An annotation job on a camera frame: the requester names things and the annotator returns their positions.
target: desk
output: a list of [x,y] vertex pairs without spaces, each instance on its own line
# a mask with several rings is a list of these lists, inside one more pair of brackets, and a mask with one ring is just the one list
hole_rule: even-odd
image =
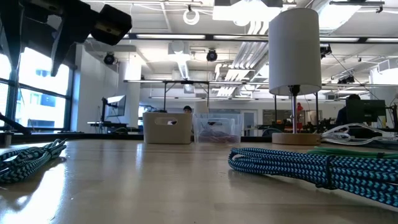
[[[340,190],[233,171],[227,163],[231,146],[123,140],[79,140],[67,145],[63,160],[53,161],[27,182],[0,186],[1,224],[382,224],[398,220],[396,209]],[[269,143],[240,146],[295,152],[311,148]]]

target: glass window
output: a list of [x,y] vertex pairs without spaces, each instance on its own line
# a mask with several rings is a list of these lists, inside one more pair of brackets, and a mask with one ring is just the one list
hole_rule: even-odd
[[11,72],[11,65],[7,56],[0,54],[0,78],[9,79]]
[[66,95],[68,90],[69,68],[61,65],[55,77],[51,77],[51,58],[32,49],[25,48],[19,65],[19,82]]
[[[8,85],[0,83],[0,112],[6,115]],[[4,126],[4,122],[0,121],[0,127]]]
[[31,90],[18,92],[16,121],[31,128],[63,128],[65,99]]

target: plastic storage container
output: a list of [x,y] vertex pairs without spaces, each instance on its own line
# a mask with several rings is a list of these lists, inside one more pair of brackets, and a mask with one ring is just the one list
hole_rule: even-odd
[[195,114],[193,133],[196,143],[228,144],[241,142],[241,114]]
[[192,115],[184,113],[144,113],[144,141],[152,144],[190,144]]

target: person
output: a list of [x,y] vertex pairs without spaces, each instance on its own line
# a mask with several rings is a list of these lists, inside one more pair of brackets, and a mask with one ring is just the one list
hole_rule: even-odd
[[192,113],[192,108],[190,106],[184,106],[184,113]]
[[[359,97],[357,94],[352,94],[348,97],[348,100],[360,100],[361,97]],[[343,125],[343,124],[348,124],[347,120],[347,108],[343,107],[338,111],[337,118],[336,118],[336,124],[337,125]]]

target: green cable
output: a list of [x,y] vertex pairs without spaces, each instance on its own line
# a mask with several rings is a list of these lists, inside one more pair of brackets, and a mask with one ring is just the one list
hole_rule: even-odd
[[374,159],[398,159],[396,153],[380,153],[380,152],[358,152],[347,149],[335,149],[329,147],[315,146],[315,149],[308,151],[309,154],[323,155],[323,156],[345,156],[345,157],[360,157],[360,158],[374,158]]

